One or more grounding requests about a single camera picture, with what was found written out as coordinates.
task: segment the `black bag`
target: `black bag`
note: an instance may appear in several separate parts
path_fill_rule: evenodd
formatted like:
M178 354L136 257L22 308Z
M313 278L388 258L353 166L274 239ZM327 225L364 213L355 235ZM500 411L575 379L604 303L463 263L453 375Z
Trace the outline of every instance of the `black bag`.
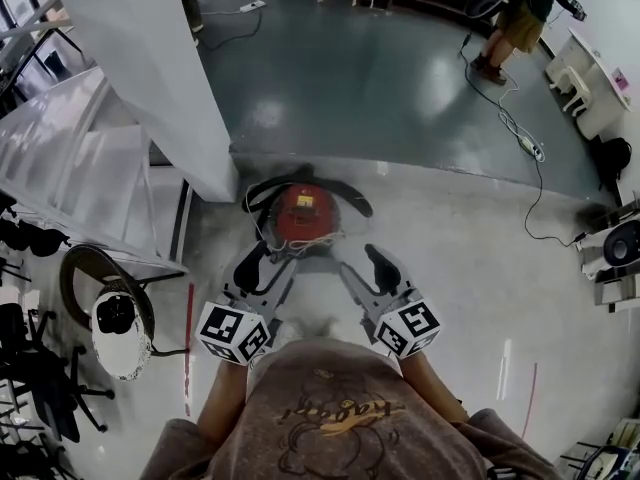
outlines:
M600 189L604 185L607 189L615 192L616 181L620 179L620 173L631 161L631 144L622 137L601 142L595 138L591 145L591 156L596 164L598 177L600 178Z

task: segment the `brown shoe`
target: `brown shoe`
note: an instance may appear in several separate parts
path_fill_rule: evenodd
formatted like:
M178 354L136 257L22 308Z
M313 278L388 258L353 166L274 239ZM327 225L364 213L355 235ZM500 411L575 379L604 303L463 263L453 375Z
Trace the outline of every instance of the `brown shoe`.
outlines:
M470 66L476 71L481 71L487 65L488 61L489 59L487 59L484 55L479 53L478 56L471 61Z
M505 77L501 72L500 68L493 67L491 64L487 64L480 74L485 77L487 80L492 81L497 85L504 85L507 83L507 77Z

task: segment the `red line on floor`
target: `red line on floor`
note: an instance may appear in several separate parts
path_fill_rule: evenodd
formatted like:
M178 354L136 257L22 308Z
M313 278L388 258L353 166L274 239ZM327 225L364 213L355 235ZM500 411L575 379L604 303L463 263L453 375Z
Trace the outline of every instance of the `red line on floor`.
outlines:
M187 299L187 325L185 329L184 348L191 349L191 316L193 314L193 293L195 287L193 283L189 283L189 297ZM187 417L191 416L191 407L189 407L189 359L190 352L184 355L184 410Z
M536 379L538 377L538 363L533 363L533 382L531 383L531 396L529 397L529 409L527 409L527 419L524 420L524 428L522 429L522 439L527 433L529 426L529 418L531 417L531 407L533 407L533 395L536 392Z

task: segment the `shiny floor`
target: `shiny floor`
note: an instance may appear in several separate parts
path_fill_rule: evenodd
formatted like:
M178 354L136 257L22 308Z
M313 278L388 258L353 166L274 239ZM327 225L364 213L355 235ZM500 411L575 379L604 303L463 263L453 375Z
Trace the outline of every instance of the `shiny floor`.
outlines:
M351 263L369 282L372 272L363 250L367 242L387 248L405 263L444 320L443 333L428 356L469 411L494 407L521 434L537 369L526 440L550 459L577 440L604 442L618 418L631 415L636 407L637 314L608 314L594 307L593 286L580 273L575 250L528 238L522 221L536 189L526 188L526 197L521 198L522 185L487 180L485 194L465 195L454 190L451 177L467 175L411 169L405 177L407 171L392 165L388 173L356 184L370 199L375 215L364 221L342 208L342 225L349 237L335 244L335 256ZM429 171L428 183L415 183L415 170L423 177L422 171ZM405 182L397 183L403 177ZM509 199L509 194L517 197ZM530 221L531 228L573 236L570 212L554 209L563 205L551 204L547 194L544 201ZM189 284L194 285L195 325L204 302L220 289L225 265L253 236L252 223L238 205L194 202L185 249L191 273L149 288L159 349L177 348L185 341ZM52 257L28 264L43 289L41 307L59 313L52 340L58 350L67 352L74 343L84 342L90 351L82 359L84 377L92 386L116 392L115 401L90 400L108 432L99 434L78 412L81 442L64 445L86 480L133 480L168 418L197 417L218 360L193 344L188 395L180 356L152 358L133 382L109 378L95 361L88 333L60 310L59 261ZM340 280L308 270L296 278L279 310L281 317L296 316L312 325L335 317L344 339L365 344L358 326L360 311ZM510 366L502 374L506 388L500 391L507 340L511 340Z
M259 16L205 15L200 57L239 152L401 162L539 185L534 165L495 107L464 79L467 30L427 15L351 7L350 0L263 0ZM247 0L200 0L231 12ZM481 45L466 48L473 57ZM586 143L549 90L548 57L520 54L506 68L520 91L504 100L543 144L545 187L610 202L598 191ZM505 88L476 80L497 100Z

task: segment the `dark floor area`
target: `dark floor area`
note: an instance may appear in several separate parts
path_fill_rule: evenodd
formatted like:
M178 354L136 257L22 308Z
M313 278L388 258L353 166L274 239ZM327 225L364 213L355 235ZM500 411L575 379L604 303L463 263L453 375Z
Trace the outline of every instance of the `dark floor area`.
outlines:
M237 152L326 155L469 172L537 186L535 165L464 79L466 30L427 15L350 0L264 0L259 15L206 15L202 62ZM204 12L247 0L200 0ZM474 56L474 37L465 50ZM546 153L545 189L609 203L583 141L543 74L542 50L506 68L504 105ZM497 100L505 89L477 80Z

